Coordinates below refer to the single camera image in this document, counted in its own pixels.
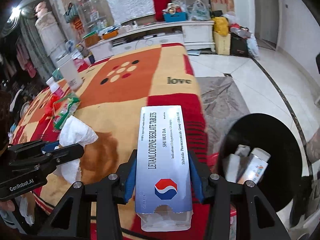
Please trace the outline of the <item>person left hand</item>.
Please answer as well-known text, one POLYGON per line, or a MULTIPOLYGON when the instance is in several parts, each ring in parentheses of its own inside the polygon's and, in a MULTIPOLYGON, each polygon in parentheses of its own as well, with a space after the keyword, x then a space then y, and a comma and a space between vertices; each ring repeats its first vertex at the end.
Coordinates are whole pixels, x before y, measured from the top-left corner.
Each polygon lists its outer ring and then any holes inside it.
POLYGON ((8 212, 15 211, 15 205, 11 200, 0 202, 0 208, 8 212))

